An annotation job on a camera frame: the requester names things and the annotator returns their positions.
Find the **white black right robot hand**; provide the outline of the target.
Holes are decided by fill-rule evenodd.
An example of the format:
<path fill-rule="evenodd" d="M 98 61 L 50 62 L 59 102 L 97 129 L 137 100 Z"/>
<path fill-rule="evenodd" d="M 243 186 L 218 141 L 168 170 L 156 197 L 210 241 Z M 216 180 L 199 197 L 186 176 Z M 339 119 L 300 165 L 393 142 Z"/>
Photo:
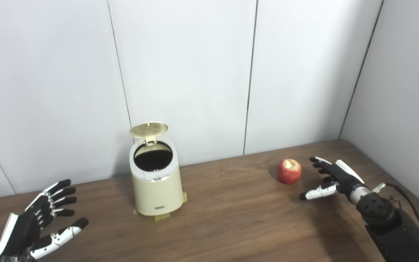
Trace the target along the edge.
<path fill-rule="evenodd" d="M 342 160 L 331 163 L 318 156 L 313 156 L 309 158 L 309 161 L 312 162 L 318 173 L 327 176 L 316 189 L 299 194 L 299 199 L 302 201 L 328 197 L 336 193 L 344 194 L 349 199 L 356 189 L 369 189 L 361 177 Z"/>

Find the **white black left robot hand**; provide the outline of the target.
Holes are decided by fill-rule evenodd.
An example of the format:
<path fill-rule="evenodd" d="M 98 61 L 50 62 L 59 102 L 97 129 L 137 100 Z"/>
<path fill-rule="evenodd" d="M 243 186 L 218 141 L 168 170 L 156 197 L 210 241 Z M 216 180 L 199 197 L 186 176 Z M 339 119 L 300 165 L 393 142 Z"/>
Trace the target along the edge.
<path fill-rule="evenodd" d="M 21 214 L 10 213 L 0 238 L 0 262 L 36 262 L 80 234 L 89 224 L 86 218 L 41 235 L 54 219 L 75 215 L 74 210 L 63 208 L 77 201 L 75 192 L 70 179 L 58 181 L 38 193 Z"/>

